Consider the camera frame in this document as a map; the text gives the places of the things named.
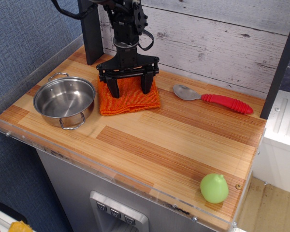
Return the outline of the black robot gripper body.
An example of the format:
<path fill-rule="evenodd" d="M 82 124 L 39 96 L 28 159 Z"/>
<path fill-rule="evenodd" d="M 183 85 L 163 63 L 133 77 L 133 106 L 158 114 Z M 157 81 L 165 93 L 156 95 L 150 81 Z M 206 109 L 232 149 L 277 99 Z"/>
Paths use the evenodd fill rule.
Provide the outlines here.
<path fill-rule="evenodd" d="M 106 82 L 109 79 L 136 77 L 147 71 L 153 75 L 159 73 L 159 58 L 137 53 L 137 48 L 118 48 L 116 55 L 110 60 L 97 65 L 99 80 Z"/>

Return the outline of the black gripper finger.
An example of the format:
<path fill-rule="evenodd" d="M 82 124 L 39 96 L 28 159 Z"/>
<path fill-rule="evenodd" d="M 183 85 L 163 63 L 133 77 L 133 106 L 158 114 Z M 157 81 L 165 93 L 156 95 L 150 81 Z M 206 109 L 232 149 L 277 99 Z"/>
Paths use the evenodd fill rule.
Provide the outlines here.
<path fill-rule="evenodd" d="M 108 86 L 108 89 L 109 89 L 111 95 L 114 98 L 119 98 L 120 94 L 119 94 L 119 87 L 117 84 L 117 80 L 107 76 L 106 83 L 107 83 L 107 86 Z"/>
<path fill-rule="evenodd" d="M 148 94 L 151 91 L 153 80 L 153 74 L 144 74 L 141 76 L 141 88 L 144 94 Z"/>

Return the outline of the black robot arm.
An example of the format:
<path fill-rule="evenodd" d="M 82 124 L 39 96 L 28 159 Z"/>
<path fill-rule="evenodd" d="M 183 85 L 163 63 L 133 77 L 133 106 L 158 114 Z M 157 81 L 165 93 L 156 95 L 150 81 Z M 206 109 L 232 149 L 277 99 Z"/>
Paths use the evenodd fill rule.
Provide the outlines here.
<path fill-rule="evenodd" d="M 107 84 L 111 95 L 119 98 L 119 79 L 140 77 L 141 89 L 144 94 L 150 92 L 153 78 L 159 73 L 159 58 L 138 54 L 137 48 L 144 51 L 153 46 L 140 45 L 140 36 L 146 35 L 154 39 L 153 35 L 145 30 L 148 16 L 144 14 L 140 0 L 96 0 L 107 12 L 111 28 L 114 31 L 113 44 L 116 55 L 97 66 L 99 79 Z"/>

